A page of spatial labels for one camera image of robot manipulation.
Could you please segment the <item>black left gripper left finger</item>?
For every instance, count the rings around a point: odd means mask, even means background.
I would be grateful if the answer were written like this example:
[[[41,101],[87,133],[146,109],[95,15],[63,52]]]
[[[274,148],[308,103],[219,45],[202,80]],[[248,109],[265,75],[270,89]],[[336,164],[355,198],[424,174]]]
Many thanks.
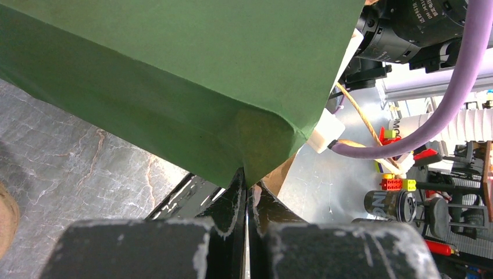
[[[41,278],[243,278],[246,190],[238,169],[217,199],[161,219],[76,221]]]

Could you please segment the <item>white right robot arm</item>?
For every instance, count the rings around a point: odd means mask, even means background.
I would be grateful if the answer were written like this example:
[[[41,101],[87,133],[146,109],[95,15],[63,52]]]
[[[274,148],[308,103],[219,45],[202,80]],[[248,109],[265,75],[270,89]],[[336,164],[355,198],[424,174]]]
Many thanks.
[[[376,1],[363,8],[363,35],[340,82],[348,91],[371,88],[392,64],[426,73],[453,69],[463,37],[468,1]]]

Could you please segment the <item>green paper bag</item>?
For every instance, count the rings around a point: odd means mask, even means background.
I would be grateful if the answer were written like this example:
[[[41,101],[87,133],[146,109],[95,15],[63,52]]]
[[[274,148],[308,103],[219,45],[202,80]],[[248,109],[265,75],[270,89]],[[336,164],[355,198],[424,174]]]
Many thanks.
[[[218,186],[310,138],[363,1],[2,1],[1,79]]]

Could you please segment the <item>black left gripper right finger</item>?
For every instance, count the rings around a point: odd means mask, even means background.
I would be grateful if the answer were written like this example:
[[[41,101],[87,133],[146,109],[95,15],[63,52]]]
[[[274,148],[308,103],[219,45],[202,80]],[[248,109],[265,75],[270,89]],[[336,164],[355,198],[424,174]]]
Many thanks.
[[[248,191],[252,278],[439,278],[422,237],[389,222],[308,223],[255,185]]]

